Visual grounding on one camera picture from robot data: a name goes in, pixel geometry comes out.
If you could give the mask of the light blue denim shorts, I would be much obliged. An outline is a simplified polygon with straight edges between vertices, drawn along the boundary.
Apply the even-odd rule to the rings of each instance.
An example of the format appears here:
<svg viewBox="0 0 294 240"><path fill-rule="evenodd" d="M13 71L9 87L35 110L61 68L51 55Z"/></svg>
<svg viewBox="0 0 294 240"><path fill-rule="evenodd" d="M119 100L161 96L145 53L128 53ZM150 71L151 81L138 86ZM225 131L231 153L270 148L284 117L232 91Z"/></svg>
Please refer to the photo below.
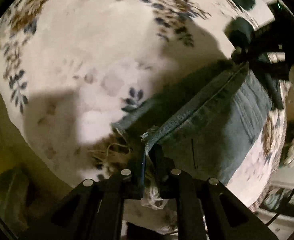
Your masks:
<svg viewBox="0 0 294 240"><path fill-rule="evenodd" d="M142 204L162 209L163 158L193 178L216 178L245 205L266 180L260 142L271 100L248 64L221 61L165 87L112 124L147 162Z"/></svg>

